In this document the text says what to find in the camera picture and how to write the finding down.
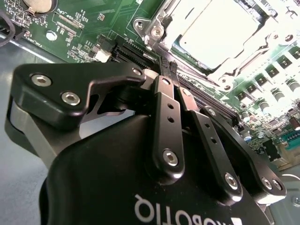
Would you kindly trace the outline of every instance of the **screw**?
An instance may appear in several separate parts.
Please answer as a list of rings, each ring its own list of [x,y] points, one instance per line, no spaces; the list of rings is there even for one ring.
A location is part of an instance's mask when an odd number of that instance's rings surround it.
[[[178,164],[177,156],[175,155],[174,152],[172,152],[170,150],[164,151],[163,158],[164,158],[165,162],[167,164],[169,164],[170,166],[177,166],[177,164]]]
[[[165,78],[163,78],[163,82],[166,84],[166,85],[170,85],[171,83],[167,80],[167,79],[165,79]]]
[[[36,86],[40,86],[40,87],[48,87],[52,84],[50,78],[42,74],[33,75],[31,77],[31,80]]]
[[[142,73],[138,69],[132,68],[132,70],[136,75],[142,75]]]
[[[264,184],[264,186],[265,186],[267,189],[272,190],[272,185],[271,185],[271,183],[270,183],[267,179],[265,179],[264,177],[262,178],[262,183]]]
[[[209,109],[208,111],[210,112],[211,115],[216,116],[215,111],[213,111],[212,109]]]
[[[258,138],[264,138],[264,133],[263,133],[263,132],[259,132],[259,133],[257,134],[257,137],[258,137]]]
[[[182,91],[185,95],[191,96],[191,92],[189,92],[187,89],[183,89]]]
[[[233,190],[237,190],[238,189],[238,183],[236,182],[236,179],[230,174],[230,173],[226,173],[225,174],[225,180],[227,182],[227,184],[233,189]]]
[[[293,203],[294,206],[300,207],[300,197],[294,196],[292,198],[292,203]]]
[[[78,95],[72,92],[65,92],[61,95],[61,99],[68,105],[78,105],[80,103],[80,98]]]
[[[276,180],[273,180],[273,183],[279,190],[282,190],[281,185]]]
[[[56,41],[57,40],[57,34],[54,31],[52,31],[52,30],[48,30],[46,32],[46,38],[49,41]]]
[[[144,27],[144,24],[142,22],[136,22],[135,23],[135,27],[138,29],[138,30],[142,30],[143,27]]]
[[[151,35],[154,38],[160,38],[163,35],[163,30],[160,27],[154,26],[151,31]]]

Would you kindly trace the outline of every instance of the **chip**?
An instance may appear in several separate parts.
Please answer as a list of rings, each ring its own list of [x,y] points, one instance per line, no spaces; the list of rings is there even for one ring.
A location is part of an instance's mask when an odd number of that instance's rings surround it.
[[[271,121],[269,121],[269,124],[276,125],[276,124],[278,124],[278,120],[271,120]]]
[[[273,132],[274,134],[278,135],[278,134],[281,133],[281,129],[276,128],[276,129],[272,130],[272,132]]]

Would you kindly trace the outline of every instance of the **electronic component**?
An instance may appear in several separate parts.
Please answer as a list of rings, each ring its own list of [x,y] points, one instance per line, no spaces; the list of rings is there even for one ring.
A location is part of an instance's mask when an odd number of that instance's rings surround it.
[[[280,128],[276,128],[274,130],[272,130],[272,133],[279,135],[282,132],[282,130]]]
[[[265,153],[264,147],[259,147],[258,149],[255,149],[255,152],[258,155],[263,155]]]
[[[245,123],[250,122],[249,114],[246,111],[243,111],[240,115]]]
[[[259,79],[257,83],[265,90],[272,90],[274,88],[273,84],[271,84],[265,77]]]
[[[238,55],[257,28],[255,20],[235,1],[213,0],[181,37],[180,46],[206,67],[215,69]],[[209,35],[195,35],[199,30]]]
[[[253,103],[253,100],[250,99],[246,94],[245,92],[242,92],[238,95],[238,99],[239,101],[244,104],[244,105],[250,105]]]
[[[274,76],[276,76],[277,74],[279,74],[279,71],[271,64],[269,65],[266,70],[265,70],[268,75],[273,78]]]
[[[300,48],[298,46],[293,47],[291,50],[289,50],[289,53],[295,58],[300,58]]]
[[[100,49],[94,56],[94,59],[100,62],[107,62],[111,55],[110,52]]]
[[[287,142],[287,146],[285,147],[286,150],[291,151],[300,146],[299,130],[292,131],[286,135],[283,135],[281,138],[284,142]]]
[[[102,50],[110,53],[115,47],[116,43],[101,34],[97,40],[97,45]]]
[[[289,113],[290,115],[294,115],[294,114],[297,113],[297,111],[296,111],[295,109],[289,109],[288,113]]]
[[[256,99],[259,99],[263,96],[263,93],[258,90],[255,85],[251,85],[249,88],[247,88],[247,91],[249,92],[250,95],[255,97]]]
[[[252,136],[251,136],[249,131],[247,131],[245,133],[242,133],[241,136],[242,136],[242,138],[244,139],[245,142],[249,142],[249,141],[252,140]]]
[[[273,96],[279,104],[284,104],[286,101],[285,95],[280,91],[273,93]]]
[[[34,16],[41,16],[52,12],[58,0],[21,0],[22,5]]]
[[[260,107],[261,111],[265,114],[271,112],[271,107],[269,106],[269,104],[267,102],[261,102],[259,104],[259,107]]]
[[[271,120],[271,121],[269,121],[269,124],[276,125],[276,124],[278,124],[278,120]]]
[[[264,133],[263,132],[259,132],[258,134],[257,134],[257,137],[258,138],[264,138],[265,136],[264,136]]]
[[[279,59],[277,60],[277,62],[280,64],[280,66],[283,69],[286,69],[289,65],[292,64],[292,62],[285,55],[279,57]]]
[[[292,92],[300,92],[300,84],[296,81],[291,82],[289,85],[289,88],[291,89]]]
[[[264,146],[264,149],[269,157],[270,162],[273,162],[274,160],[281,158],[272,140],[268,140],[264,142],[262,145]]]
[[[290,118],[289,122],[294,130],[300,130],[300,123],[295,117]]]

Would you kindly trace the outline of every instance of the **black cylindrical component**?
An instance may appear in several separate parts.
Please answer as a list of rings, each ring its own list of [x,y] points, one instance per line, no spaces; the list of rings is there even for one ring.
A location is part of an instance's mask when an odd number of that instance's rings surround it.
[[[300,130],[300,123],[295,117],[290,118],[289,121],[294,130]]]

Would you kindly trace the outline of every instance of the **screw hole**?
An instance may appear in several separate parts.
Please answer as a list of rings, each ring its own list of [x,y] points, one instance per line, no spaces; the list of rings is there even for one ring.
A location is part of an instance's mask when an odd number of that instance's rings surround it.
[[[289,34],[288,36],[285,37],[285,41],[289,42],[294,38],[294,36],[292,34]]]
[[[170,109],[174,109],[173,105],[171,105],[171,104],[168,104],[168,107],[169,107]]]
[[[170,85],[171,83],[167,80],[167,79],[165,79],[165,78],[163,78],[163,82],[166,84],[166,85]]]
[[[229,85],[224,87],[224,90],[230,90],[230,89],[231,89],[231,87]]]
[[[174,119],[173,119],[172,117],[170,117],[170,116],[168,116],[168,120],[169,120],[169,122],[171,122],[171,123],[174,123],[174,122],[175,122]]]
[[[75,98],[71,95],[67,96],[67,99],[69,99],[70,101],[75,101]]]
[[[217,141],[216,141],[214,138],[211,138],[211,141],[212,141],[214,144],[217,144]]]

